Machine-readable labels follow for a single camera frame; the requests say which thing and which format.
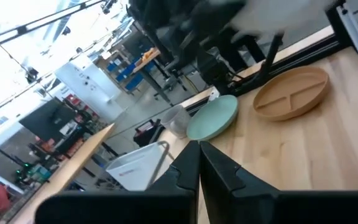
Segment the window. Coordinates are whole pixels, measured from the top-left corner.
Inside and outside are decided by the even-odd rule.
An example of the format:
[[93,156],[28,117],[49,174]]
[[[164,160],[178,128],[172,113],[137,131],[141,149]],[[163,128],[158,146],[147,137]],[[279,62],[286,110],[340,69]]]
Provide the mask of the window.
[[8,118],[5,116],[0,117],[0,125],[5,123],[5,121],[7,121],[7,120],[8,120]]

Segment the white cabinet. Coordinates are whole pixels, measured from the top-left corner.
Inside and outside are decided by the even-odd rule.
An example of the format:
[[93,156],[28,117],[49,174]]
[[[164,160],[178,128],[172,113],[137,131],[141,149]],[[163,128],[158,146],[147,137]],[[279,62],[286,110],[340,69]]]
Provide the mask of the white cabinet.
[[123,112],[114,101],[121,90],[87,57],[79,56],[59,68],[55,74],[107,122],[112,123]]

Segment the small white object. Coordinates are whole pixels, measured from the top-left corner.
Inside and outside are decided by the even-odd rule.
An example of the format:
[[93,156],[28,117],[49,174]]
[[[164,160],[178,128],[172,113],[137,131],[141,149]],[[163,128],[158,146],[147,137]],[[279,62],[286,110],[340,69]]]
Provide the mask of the small white object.
[[169,109],[161,119],[161,124],[178,138],[186,137],[191,116],[182,105]]
[[155,181],[157,173],[169,168],[168,149],[169,144],[165,141],[149,144],[118,157],[107,166],[106,172],[127,190],[146,190]]
[[214,87],[212,87],[212,92],[211,94],[209,95],[209,98],[208,98],[208,102],[211,102],[213,100],[215,100],[216,98],[218,98],[221,94],[219,93],[219,91]]

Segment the black cable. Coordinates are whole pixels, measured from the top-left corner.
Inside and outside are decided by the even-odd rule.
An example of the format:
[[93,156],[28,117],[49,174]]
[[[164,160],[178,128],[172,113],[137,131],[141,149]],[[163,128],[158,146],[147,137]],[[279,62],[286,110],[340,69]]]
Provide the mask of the black cable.
[[239,78],[240,80],[243,80],[243,79],[244,79],[244,77],[241,77],[241,76],[239,76],[238,74],[236,74],[236,73],[234,73],[234,72],[232,72],[232,71],[229,71],[229,73],[230,73],[231,75],[233,75],[233,76]]
[[[94,0],[85,1],[85,2],[83,2],[83,3],[80,3],[80,4],[77,4],[77,5],[75,5],[75,6],[69,7],[69,8],[67,8],[67,9],[62,10],[62,11],[55,12],[55,13],[53,13],[53,14],[51,14],[51,15],[42,17],[42,18],[37,19],[37,20],[34,20],[34,21],[32,21],[32,22],[28,22],[28,23],[26,23],[26,24],[24,24],[24,25],[21,25],[21,26],[17,27],[17,28],[13,28],[13,29],[9,29],[9,30],[7,30],[7,31],[4,31],[4,32],[0,33],[0,36],[2,36],[2,35],[4,35],[4,34],[8,34],[8,33],[13,32],[13,31],[16,31],[17,34],[14,35],[14,36],[12,36],[12,37],[9,37],[9,38],[6,38],[6,39],[0,41],[0,45],[3,44],[3,43],[8,42],[8,41],[10,41],[10,40],[16,39],[16,38],[18,38],[18,37],[20,37],[20,36],[22,36],[22,35],[24,35],[24,34],[27,34],[27,33],[29,33],[29,32],[32,32],[32,31],[34,31],[34,30],[36,30],[36,29],[38,29],[38,28],[41,28],[41,27],[46,26],[46,25],[48,25],[48,24],[51,24],[51,23],[53,23],[53,22],[55,22],[55,21],[57,21],[57,20],[59,20],[59,19],[62,19],[62,18],[67,17],[67,16],[70,16],[70,15],[72,15],[72,14],[74,14],[74,13],[80,12],[80,11],[82,11],[82,10],[84,10],[84,9],[87,9],[87,8],[89,8],[89,7],[91,7],[91,6],[94,6],[95,4],[99,4],[99,3],[103,2],[103,0],[99,0],[99,1],[96,1],[96,2],[91,3],[91,4],[89,4],[89,5],[86,5],[86,3],[91,2],[91,1],[94,1]],[[78,6],[80,7],[79,9],[77,9],[77,10],[75,10],[75,11],[73,11],[73,12],[67,13],[67,14],[65,14],[64,16],[60,16],[60,17],[58,17],[58,18],[56,18],[56,19],[52,19],[51,21],[45,22],[45,23],[43,23],[43,24],[41,24],[41,25],[39,25],[39,26],[33,27],[33,28],[31,28],[31,29],[28,29],[28,28],[27,28],[28,25],[34,24],[34,23],[36,23],[36,22],[39,22],[39,21],[44,20],[44,19],[47,19],[47,18],[52,17],[52,16],[54,16],[54,15],[56,15],[56,14],[62,13],[62,12],[64,12],[64,11],[73,9],[74,7],[78,7]]]
[[196,85],[186,75],[184,75],[183,78],[189,82],[191,87],[193,87],[196,91],[198,91]]

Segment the wooden countertop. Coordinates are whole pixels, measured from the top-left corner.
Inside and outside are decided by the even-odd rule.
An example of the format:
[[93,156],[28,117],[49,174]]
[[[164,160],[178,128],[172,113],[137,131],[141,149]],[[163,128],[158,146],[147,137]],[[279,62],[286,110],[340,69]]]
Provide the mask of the wooden countertop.
[[140,65],[136,66],[134,68],[133,73],[137,73],[140,69],[142,69],[144,66],[146,66],[149,62],[151,62],[153,59],[155,59],[157,56],[160,55],[159,49],[156,49],[146,60],[144,60]]
[[[237,118],[210,142],[278,189],[358,189],[358,55],[348,48],[312,65],[325,69],[331,79],[331,92],[319,106],[288,121],[265,121],[252,109],[256,89],[238,97]],[[159,140],[170,143],[173,156],[188,143],[168,131]],[[199,223],[209,223],[202,191]]]
[[9,223],[32,223],[37,207],[46,198],[53,196],[67,187],[114,129],[115,125],[112,124],[86,140],[74,156],[70,160],[63,162],[62,166],[51,176],[49,179],[50,183],[45,183]]

